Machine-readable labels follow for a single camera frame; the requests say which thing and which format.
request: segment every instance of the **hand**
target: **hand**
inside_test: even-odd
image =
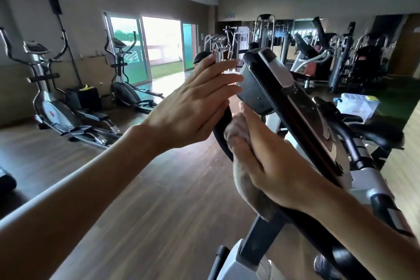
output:
[[[229,144],[235,157],[248,171],[253,184],[281,206],[307,211],[329,182],[319,175],[288,141],[261,122],[260,117],[241,103],[252,149],[236,137]]]
[[[236,60],[215,64],[215,55],[203,59],[191,77],[158,104],[142,124],[149,126],[160,152],[206,140],[223,116],[229,98],[242,92],[232,83],[244,77],[223,74]]]

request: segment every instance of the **person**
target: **person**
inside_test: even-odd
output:
[[[108,150],[0,221],[0,278],[49,279],[100,215],[157,155],[209,137],[241,88],[223,74],[236,60],[203,59],[192,76]],[[234,154],[253,183],[278,204],[319,220],[381,280],[420,279],[420,251],[318,175],[247,106],[254,152],[241,139]]]

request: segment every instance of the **white container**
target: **white container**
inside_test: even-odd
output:
[[[336,98],[337,108],[341,113],[358,115],[363,119],[363,123],[370,119],[375,113],[380,101],[375,96],[361,94],[343,93],[341,98]]]

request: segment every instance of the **cloth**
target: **cloth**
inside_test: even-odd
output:
[[[247,122],[242,113],[234,115],[232,121],[225,129],[225,139],[228,142],[228,145],[229,139],[232,137],[240,137],[251,145]],[[241,197],[262,219],[269,222],[276,213],[278,205],[265,195],[262,190],[254,186],[248,172],[235,156],[233,170],[235,186]]]

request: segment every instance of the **sign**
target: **sign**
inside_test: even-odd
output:
[[[132,53],[132,54],[126,54],[126,55],[124,56],[124,60],[125,60],[128,64],[130,64],[130,63],[137,63],[137,62],[140,62],[139,55],[137,54],[137,51],[133,51],[133,53]]]

